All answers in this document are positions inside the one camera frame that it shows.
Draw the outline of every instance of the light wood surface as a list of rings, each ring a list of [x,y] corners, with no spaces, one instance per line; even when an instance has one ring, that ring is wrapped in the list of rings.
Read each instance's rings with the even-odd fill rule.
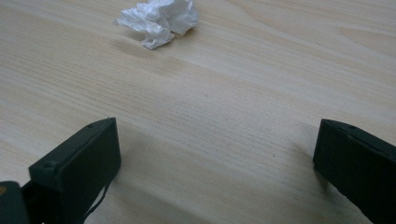
[[[321,119],[396,145],[396,1],[196,0],[155,50],[125,0],[0,1],[0,179],[118,121],[122,167],[87,223],[370,223],[317,176]]]

